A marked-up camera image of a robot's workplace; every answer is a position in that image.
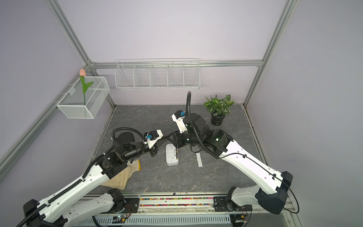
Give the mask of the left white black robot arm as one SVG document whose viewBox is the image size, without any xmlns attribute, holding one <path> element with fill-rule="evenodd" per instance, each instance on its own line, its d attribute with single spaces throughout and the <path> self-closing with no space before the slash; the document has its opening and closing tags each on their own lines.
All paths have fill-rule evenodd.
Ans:
<svg viewBox="0 0 363 227">
<path fill-rule="evenodd" d="M 95 158 L 83 175 L 40 201 L 30 200 L 23 206 L 25 218 L 18 224 L 23 227 L 70 227 L 86 218 L 106 211 L 122 211 L 124 197 L 118 189 L 84 202 L 75 203 L 101 184 L 113 179 L 141 155 L 157 154 L 159 144 L 169 140 L 161 130 L 142 134 L 136 129 L 119 127 L 112 131 L 112 146 Z"/>
</svg>

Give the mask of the beige work glove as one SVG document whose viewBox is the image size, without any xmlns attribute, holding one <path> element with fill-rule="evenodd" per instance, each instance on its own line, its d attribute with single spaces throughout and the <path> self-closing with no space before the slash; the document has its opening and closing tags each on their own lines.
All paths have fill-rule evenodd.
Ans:
<svg viewBox="0 0 363 227">
<path fill-rule="evenodd" d="M 139 159 L 137 161 L 133 161 L 132 163 L 127 163 L 127 167 L 123 171 L 121 171 L 111 180 L 101 184 L 101 186 L 124 190 L 126 188 L 128 179 L 133 175 L 133 173 L 139 172 L 140 170 L 141 165 Z"/>
</svg>

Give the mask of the pink artificial tulip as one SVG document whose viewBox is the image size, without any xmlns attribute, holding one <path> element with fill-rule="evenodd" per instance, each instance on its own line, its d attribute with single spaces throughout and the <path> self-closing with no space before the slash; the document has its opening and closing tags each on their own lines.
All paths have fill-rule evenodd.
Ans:
<svg viewBox="0 0 363 227">
<path fill-rule="evenodd" d="M 89 89 L 90 86 L 93 85 L 93 81 L 86 83 L 85 82 L 85 77 L 87 76 L 87 73 L 84 69 L 80 69 L 79 70 L 79 75 L 80 75 L 80 81 L 81 81 L 81 85 L 82 85 L 82 93 L 83 93 L 83 100 L 84 100 L 84 105 L 86 105 L 86 92 Z"/>
</svg>

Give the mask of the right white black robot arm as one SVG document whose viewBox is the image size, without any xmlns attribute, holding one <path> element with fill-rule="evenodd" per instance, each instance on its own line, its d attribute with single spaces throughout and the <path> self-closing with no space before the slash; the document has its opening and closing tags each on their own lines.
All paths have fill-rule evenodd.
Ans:
<svg viewBox="0 0 363 227">
<path fill-rule="evenodd" d="M 252 189 L 231 187 L 225 197 L 227 206 L 257 204 L 275 215 L 286 211 L 292 174 L 279 172 L 262 163 L 224 130 L 210 129 L 199 114 L 192 113 L 191 98 L 192 93 L 188 92 L 185 111 L 177 111 L 172 116 L 178 126 L 171 139 L 172 144 L 176 148 L 197 146 L 200 151 L 233 165 L 256 183 Z"/>
</svg>

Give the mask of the white digital alarm clock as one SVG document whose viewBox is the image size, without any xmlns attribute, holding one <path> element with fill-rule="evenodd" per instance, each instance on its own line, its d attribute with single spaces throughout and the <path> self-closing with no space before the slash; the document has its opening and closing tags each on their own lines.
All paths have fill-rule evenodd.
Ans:
<svg viewBox="0 0 363 227">
<path fill-rule="evenodd" d="M 166 144 L 165 146 L 165 158 L 168 166 L 176 166 L 179 164 L 179 159 L 175 158 L 176 147 L 173 144 Z"/>
</svg>

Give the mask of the white battery cover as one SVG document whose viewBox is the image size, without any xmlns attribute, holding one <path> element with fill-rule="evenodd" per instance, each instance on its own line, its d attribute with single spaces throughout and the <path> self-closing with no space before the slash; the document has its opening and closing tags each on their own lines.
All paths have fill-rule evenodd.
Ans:
<svg viewBox="0 0 363 227">
<path fill-rule="evenodd" d="M 200 153 L 196 153 L 198 167 L 203 167 Z"/>
</svg>

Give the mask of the white mesh wall basket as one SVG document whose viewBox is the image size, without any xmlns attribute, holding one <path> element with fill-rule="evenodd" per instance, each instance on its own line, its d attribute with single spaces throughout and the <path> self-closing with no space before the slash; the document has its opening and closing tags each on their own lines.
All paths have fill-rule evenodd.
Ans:
<svg viewBox="0 0 363 227">
<path fill-rule="evenodd" d="M 94 119 L 109 92 L 105 77 L 81 76 L 63 95 L 57 108 L 69 119 Z"/>
</svg>

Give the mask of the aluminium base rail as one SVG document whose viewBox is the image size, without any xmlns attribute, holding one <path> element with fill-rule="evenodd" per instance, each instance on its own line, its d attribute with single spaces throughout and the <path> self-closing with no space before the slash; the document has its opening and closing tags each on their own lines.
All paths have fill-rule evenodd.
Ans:
<svg viewBox="0 0 363 227">
<path fill-rule="evenodd" d="M 265 211 L 278 215 L 294 212 L 287 197 L 258 193 L 256 188 L 231 188 L 227 194 L 124 196 L 119 191 L 105 193 L 92 200 L 71 205 L 61 212 L 69 222 L 84 220 L 101 213 L 154 214 L 198 212 Z"/>
</svg>

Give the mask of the green potted plant black pot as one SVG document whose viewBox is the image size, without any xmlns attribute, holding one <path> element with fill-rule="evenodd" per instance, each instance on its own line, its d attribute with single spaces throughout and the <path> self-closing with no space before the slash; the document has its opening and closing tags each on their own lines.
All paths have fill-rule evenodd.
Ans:
<svg viewBox="0 0 363 227">
<path fill-rule="evenodd" d="M 217 95 L 215 97 L 206 97 L 204 106 L 211 114 L 211 123 L 214 126 L 220 126 L 227 114 L 230 114 L 230 107 L 237 104 L 231 99 L 231 95 L 226 95 L 224 98 L 219 99 Z"/>
</svg>

